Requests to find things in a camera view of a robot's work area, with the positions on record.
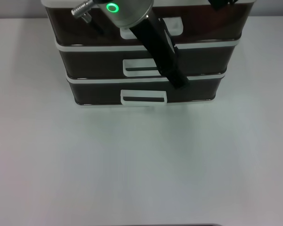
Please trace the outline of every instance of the green light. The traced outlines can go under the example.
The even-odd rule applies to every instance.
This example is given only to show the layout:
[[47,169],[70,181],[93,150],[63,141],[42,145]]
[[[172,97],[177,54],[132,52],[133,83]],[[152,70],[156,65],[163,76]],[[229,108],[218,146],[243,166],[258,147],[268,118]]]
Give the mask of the green light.
[[119,11],[119,7],[115,3],[107,4],[107,10],[111,13],[117,13]]

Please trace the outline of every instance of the white drawer handle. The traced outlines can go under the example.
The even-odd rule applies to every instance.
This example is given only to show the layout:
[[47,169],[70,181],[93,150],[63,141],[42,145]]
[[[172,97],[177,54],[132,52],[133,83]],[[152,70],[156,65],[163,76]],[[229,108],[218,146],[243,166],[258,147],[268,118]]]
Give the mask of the white drawer handle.
[[153,59],[123,60],[123,71],[126,77],[161,76]]
[[[128,101],[124,97],[138,98],[161,98],[163,102],[157,101]],[[166,91],[152,91],[152,90],[122,90],[121,102],[124,106],[165,106],[168,102]]]
[[[183,33],[183,21],[181,17],[163,18],[166,26],[172,36],[178,36]],[[135,35],[129,29],[120,29],[123,39],[136,39]]]

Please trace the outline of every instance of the black drawer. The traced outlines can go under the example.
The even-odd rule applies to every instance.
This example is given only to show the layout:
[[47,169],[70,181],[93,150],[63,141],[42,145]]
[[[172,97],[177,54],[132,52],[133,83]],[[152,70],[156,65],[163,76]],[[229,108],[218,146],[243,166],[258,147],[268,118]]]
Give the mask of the black drawer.
[[79,105],[157,106],[212,100],[224,75],[189,76],[190,84],[183,89],[174,89],[163,77],[121,80],[67,79]]
[[[224,72],[239,40],[178,44],[178,64],[185,75]],[[57,44],[68,75],[73,79],[160,77],[143,46],[64,47]]]
[[[215,11],[208,0],[155,0],[153,11],[159,18],[181,17],[183,32],[174,37],[176,43],[231,40],[240,36],[254,2],[255,0],[239,0],[232,6]],[[100,27],[108,31],[103,36],[83,20],[73,18],[71,8],[77,6],[78,1],[42,0],[42,3],[61,45],[140,45],[138,40],[123,39],[120,29],[99,8],[92,9],[90,14]]]

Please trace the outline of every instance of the tabletop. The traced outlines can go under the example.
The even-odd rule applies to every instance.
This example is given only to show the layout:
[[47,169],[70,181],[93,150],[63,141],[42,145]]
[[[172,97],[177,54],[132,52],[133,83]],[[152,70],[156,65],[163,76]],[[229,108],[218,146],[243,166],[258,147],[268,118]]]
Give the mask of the tabletop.
[[0,19],[0,226],[283,226],[283,17],[212,102],[81,108],[47,19]]

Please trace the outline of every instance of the green led ring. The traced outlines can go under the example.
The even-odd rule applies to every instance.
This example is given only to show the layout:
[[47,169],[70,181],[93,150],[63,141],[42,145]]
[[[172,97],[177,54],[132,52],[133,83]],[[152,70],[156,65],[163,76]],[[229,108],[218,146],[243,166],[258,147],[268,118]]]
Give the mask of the green led ring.
[[109,4],[107,4],[107,10],[111,13],[117,13],[119,11],[119,7],[115,3],[109,3]]

